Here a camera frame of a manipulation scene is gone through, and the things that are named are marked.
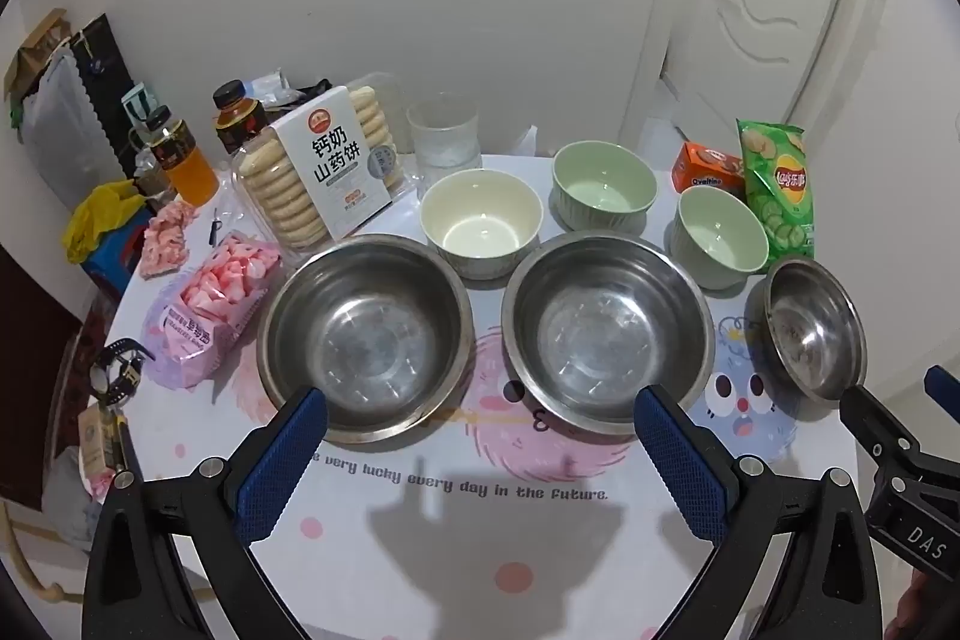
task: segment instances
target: orange box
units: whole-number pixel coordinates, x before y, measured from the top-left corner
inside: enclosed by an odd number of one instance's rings
[[[673,165],[673,187],[678,194],[692,185],[712,185],[743,198],[743,161],[704,145],[684,142]]]

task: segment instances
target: lay's logo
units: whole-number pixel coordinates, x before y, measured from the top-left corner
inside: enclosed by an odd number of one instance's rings
[[[793,204],[799,204],[806,193],[806,170],[792,155],[781,155],[776,159],[776,184],[784,196]]]

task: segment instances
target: tablecloth with cartoon print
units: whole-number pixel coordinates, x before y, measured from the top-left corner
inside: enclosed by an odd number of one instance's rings
[[[484,165],[520,176],[548,203],[549,159],[485,156]],[[658,172],[658,181],[643,237],[662,247],[677,196],[668,172]],[[187,230],[191,263],[208,252],[215,205]],[[364,231],[424,242],[418,209],[416,194],[407,194]],[[253,232],[246,220],[232,228]],[[541,239],[560,231],[548,214]],[[751,358],[755,324],[744,313],[758,280],[728,298],[709,297],[716,361],[690,415],[734,456],[755,453],[782,474],[820,477],[841,466],[855,476],[853,438],[837,414],[784,397]],[[140,336],[169,285],[134,278],[110,340]],[[503,290],[472,287],[469,295],[477,356],[459,405],[386,442],[324,443],[253,554],[315,638],[652,637],[709,543],[690,534],[635,438],[575,432],[510,380],[499,328]],[[260,385],[254,340],[256,322],[215,377],[195,389],[165,389],[146,367],[125,411],[148,480],[229,456],[270,420],[275,410]],[[772,548],[771,555],[782,551]],[[193,546],[178,540],[178,549],[184,565],[202,574]],[[741,622],[755,616],[775,571],[757,584]]]

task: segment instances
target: bowl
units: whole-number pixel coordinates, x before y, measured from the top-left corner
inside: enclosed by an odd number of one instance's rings
[[[313,256],[260,324],[257,366],[277,408],[323,391],[326,439],[375,442],[410,429],[464,377],[473,319],[463,283],[419,242],[370,234]]]
[[[543,222],[536,191],[489,169],[448,175],[421,201],[421,227],[431,247],[467,280],[510,274],[539,244]]]
[[[760,220],[740,199],[695,185],[680,194],[669,252],[697,285],[723,290],[760,271],[770,245]]]
[[[867,338],[847,292],[805,256],[777,261],[762,286],[768,362],[808,399],[839,407],[867,376]]]
[[[713,368],[704,295],[664,252],[615,232],[536,249],[510,277],[501,322],[517,378],[550,413],[597,434],[633,434],[635,397],[650,384],[689,408]]]
[[[631,231],[656,200],[656,175],[627,148],[574,142],[553,159],[554,204],[574,231]]]

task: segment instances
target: blue cartoon character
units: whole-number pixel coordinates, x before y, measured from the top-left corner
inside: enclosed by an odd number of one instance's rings
[[[733,456],[751,453],[770,463],[793,442],[796,402],[772,394],[760,351],[751,350],[758,325],[742,316],[720,321],[713,373],[690,418],[711,429]]]

